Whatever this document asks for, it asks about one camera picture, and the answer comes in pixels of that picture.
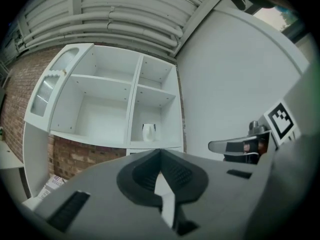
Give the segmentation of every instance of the white cabinet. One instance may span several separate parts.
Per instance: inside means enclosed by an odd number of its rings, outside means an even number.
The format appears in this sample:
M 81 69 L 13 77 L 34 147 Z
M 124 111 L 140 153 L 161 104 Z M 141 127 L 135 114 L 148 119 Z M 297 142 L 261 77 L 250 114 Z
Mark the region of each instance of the white cabinet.
M 67 45 L 38 81 L 25 121 L 96 146 L 183 147 L 176 67 L 135 51 Z M 155 141 L 143 141 L 143 124 L 156 125 Z

